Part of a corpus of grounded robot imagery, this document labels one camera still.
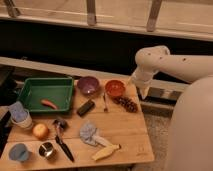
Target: toy sausage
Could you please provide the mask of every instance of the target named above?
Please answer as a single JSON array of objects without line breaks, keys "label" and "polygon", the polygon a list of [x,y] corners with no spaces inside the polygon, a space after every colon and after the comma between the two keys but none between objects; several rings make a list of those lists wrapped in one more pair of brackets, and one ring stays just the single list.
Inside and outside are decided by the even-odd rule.
[{"label": "toy sausage", "polygon": [[51,101],[49,101],[47,99],[42,99],[41,100],[41,104],[43,104],[45,106],[49,106],[49,107],[51,107],[51,108],[53,108],[55,110],[58,109],[58,107],[53,102],[51,102]]}]

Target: dark background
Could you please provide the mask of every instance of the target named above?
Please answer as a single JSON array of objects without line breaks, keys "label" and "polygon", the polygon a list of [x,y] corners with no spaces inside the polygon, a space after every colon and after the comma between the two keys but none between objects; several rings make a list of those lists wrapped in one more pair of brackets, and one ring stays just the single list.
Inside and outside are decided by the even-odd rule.
[{"label": "dark background", "polygon": [[213,55],[213,42],[20,21],[0,20],[0,40],[0,56],[128,75],[143,47],[166,45],[171,54]]}]

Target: blue cloth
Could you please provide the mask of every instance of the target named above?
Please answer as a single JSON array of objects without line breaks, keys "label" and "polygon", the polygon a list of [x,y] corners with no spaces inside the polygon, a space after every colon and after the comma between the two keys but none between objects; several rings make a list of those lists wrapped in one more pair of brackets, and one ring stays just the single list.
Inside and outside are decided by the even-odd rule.
[{"label": "blue cloth", "polygon": [[17,101],[8,107],[11,117],[16,122],[24,121],[28,112],[24,109],[20,101]]}]

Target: plastic tray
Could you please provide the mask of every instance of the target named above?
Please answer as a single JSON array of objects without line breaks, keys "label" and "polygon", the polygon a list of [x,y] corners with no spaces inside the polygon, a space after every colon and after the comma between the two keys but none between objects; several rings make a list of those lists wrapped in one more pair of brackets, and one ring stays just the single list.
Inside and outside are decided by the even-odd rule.
[{"label": "plastic tray", "polygon": [[[30,113],[68,113],[73,84],[72,78],[28,78],[18,100]],[[50,100],[58,109],[42,105],[42,99]]]}]

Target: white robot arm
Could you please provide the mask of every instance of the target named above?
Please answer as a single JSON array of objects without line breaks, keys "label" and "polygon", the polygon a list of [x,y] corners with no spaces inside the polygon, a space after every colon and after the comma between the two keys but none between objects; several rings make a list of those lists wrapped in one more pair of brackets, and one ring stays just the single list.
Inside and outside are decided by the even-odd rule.
[{"label": "white robot arm", "polygon": [[143,97],[158,71],[192,83],[174,107],[165,171],[213,171],[213,57],[170,55],[157,46],[139,50],[136,63],[132,81]]},{"label": "white robot arm", "polygon": [[158,71],[188,83],[213,75],[213,57],[171,55],[166,46],[143,48],[136,53],[135,60],[138,67],[132,74],[132,81],[141,89],[143,98]]}]

